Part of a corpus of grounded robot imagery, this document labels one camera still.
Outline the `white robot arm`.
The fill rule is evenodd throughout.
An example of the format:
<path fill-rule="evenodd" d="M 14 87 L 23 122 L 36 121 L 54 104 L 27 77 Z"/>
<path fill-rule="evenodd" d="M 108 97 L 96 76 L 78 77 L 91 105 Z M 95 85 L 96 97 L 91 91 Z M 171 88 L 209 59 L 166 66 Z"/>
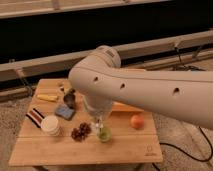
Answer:
<path fill-rule="evenodd" d="M 213 130 L 213 71 L 124 69 L 114 48 L 100 46 L 73 66 L 69 81 L 94 118 L 120 102 Z"/>

